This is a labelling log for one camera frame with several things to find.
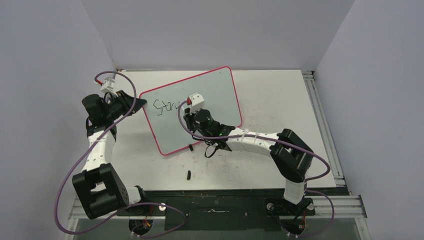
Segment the pink framed whiteboard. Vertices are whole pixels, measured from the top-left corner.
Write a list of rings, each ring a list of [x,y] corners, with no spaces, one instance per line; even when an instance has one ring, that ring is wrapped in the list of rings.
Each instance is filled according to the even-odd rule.
[[[158,151],[168,156],[196,144],[180,123],[184,110],[201,109],[221,124],[239,127],[243,123],[232,70],[223,66],[142,92],[143,106]]]

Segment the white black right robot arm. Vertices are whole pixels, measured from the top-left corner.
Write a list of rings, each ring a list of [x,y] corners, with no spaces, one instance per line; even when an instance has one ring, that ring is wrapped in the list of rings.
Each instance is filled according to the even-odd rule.
[[[312,163],[312,149],[290,129],[277,133],[258,133],[219,123],[209,110],[195,113],[184,110],[183,119],[192,138],[204,141],[215,150],[244,151],[273,159],[285,178],[283,209],[296,214],[303,207],[306,192],[306,175]]]

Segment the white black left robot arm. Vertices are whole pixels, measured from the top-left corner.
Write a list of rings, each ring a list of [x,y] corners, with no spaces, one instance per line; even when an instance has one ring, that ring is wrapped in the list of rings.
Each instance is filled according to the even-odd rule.
[[[111,160],[117,139],[115,120],[135,114],[147,101],[120,90],[109,101],[90,94],[81,102],[88,113],[85,128],[93,149],[82,171],[72,177],[72,185],[85,214],[93,220],[129,206],[136,215],[144,215],[149,210],[145,191],[138,185],[126,187]]]

